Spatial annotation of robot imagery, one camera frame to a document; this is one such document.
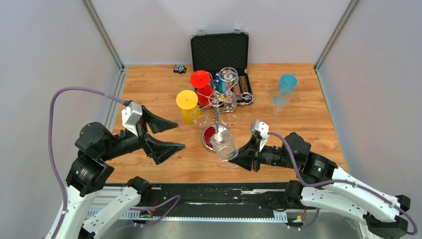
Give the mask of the clear wide ribbed glass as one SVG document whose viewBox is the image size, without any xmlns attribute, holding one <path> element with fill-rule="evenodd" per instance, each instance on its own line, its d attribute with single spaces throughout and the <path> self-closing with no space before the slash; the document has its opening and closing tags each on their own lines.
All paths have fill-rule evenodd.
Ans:
<svg viewBox="0 0 422 239">
<path fill-rule="evenodd" d="M 222 161 L 234 159 L 239 152 L 232 132 L 228 129 L 217 131 L 211 137 L 212 147 Z"/>
</svg>

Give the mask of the yellow plastic wine glass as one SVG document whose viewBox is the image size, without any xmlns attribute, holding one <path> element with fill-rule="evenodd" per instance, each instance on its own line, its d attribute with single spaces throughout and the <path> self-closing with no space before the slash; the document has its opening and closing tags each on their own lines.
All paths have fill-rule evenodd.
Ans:
<svg viewBox="0 0 422 239">
<path fill-rule="evenodd" d="M 198 95 L 192 90 L 180 91 L 176 96 L 176 104 L 181 109 L 182 120 L 186 124 L 195 124 L 194 119 L 198 117 L 193 118 L 193 115 L 199 109 Z"/>
</svg>

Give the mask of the chrome wine glass rack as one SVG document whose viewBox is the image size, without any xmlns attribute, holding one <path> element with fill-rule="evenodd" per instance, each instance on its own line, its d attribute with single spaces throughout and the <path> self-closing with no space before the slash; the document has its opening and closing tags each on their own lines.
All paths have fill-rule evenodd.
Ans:
<svg viewBox="0 0 422 239">
<path fill-rule="evenodd" d="M 254 102 L 254 96 L 252 94 L 249 77 L 247 74 L 247 71 L 244 70 L 242 72 L 236 70 L 238 72 L 238 81 L 233 86 L 232 91 L 235 93 L 237 97 L 237 104 L 236 108 L 239 106 L 246 106 L 250 105 Z M 197 116 L 196 114 L 200 113 L 202 110 L 205 109 L 212 109 L 213 110 L 213 123 L 206 127 L 206 129 L 203 131 L 201 140 L 202 145 L 204 148 L 210 152 L 215 152 L 212 144 L 211 144 L 211 137 L 214 133 L 217 131 L 228 129 L 230 126 L 234 126 L 237 124 L 237 117 L 233 115 L 235 110 L 233 112 L 227 111 L 224 107 L 223 100 L 224 97 L 216 88 L 214 84 L 214 78 L 215 74 L 210 74 L 211 80 L 210 85 L 213 87 L 213 93 L 209 97 L 209 104 L 205 107 L 201 107 L 198 103 L 199 109 L 195 111 L 194 116 Z M 197 119 L 194 119 L 195 124 L 197 125 L 203 125 L 206 124 L 208 121 L 208 117 L 206 115 L 200 115 L 197 116 Z"/>
</svg>

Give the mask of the clear champagne flute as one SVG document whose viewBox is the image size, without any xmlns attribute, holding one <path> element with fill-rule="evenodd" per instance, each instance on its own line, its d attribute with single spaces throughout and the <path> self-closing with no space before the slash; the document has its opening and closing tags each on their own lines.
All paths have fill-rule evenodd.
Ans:
<svg viewBox="0 0 422 239">
<path fill-rule="evenodd" d="M 292 91 L 289 89 L 280 89 L 277 93 L 277 95 L 273 98 L 273 123 L 279 123 L 281 121 L 281 115 L 282 111 L 285 108 L 285 106 L 288 104 L 292 96 Z"/>
</svg>

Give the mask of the blue plastic wine glass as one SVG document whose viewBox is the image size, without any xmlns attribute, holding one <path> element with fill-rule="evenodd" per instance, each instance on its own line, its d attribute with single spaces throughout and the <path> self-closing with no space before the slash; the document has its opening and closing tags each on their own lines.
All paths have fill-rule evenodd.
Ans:
<svg viewBox="0 0 422 239">
<path fill-rule="evenodd" d="M 294 91 L 298 84 L 298 79 L 293 74 L 284 74 L 280 77 L 279 83 L 278 83 L 278 91 L 280 89 L 289 89 L 290 91 Z"/>
</svg>

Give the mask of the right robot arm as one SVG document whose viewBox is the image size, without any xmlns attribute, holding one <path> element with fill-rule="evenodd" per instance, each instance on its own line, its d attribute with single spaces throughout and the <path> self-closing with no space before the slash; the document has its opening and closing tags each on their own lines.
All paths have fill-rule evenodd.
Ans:
<svg viewBox="0 0 422 239">
<path fill-rule="evenodd" d="M 417 234 L 408 214 L 410 198 L 388 195 L 347 173 L 328 158 L 311 151 L 310 143 L 296 133 L 282 138 L 282 146 L 265 146 L 259 134 L 252 135 L 229 161 L 248 171 L 262 164 L 293 169 L 296 180 L 288 182 L 280 203 L 289 209 L 316 208 L 353 219 L 383 239 Z"/>
</svg>

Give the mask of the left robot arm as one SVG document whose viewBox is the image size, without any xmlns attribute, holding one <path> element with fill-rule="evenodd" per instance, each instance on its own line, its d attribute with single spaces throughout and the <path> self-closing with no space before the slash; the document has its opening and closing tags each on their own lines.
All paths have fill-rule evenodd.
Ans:
<svg viewBox="0 0 422 239">
<path fill-rule="evenodd" d="M 98 239 L 125 212 L 142 206 L 141 213 L 152 216 L 157 200 L 152 197 L 151 184 L 141 177 L 130 179 L 120 194 L 93 217 L 88 211 L 113 173 L 107 161 L 142 149 L 156 164 L 161 164 L 185 146 L 163 142 L 153 134 L 174 129 L 176 122 L 151 113 L 134 102 L 124 105 L 119 134 L 112 134 L 103 124 L 85 125 L 76 140 L 78 156 L 66 177 L 63 211 L 59 212 L 49 231 L 49 239 Z"/>
</svg>

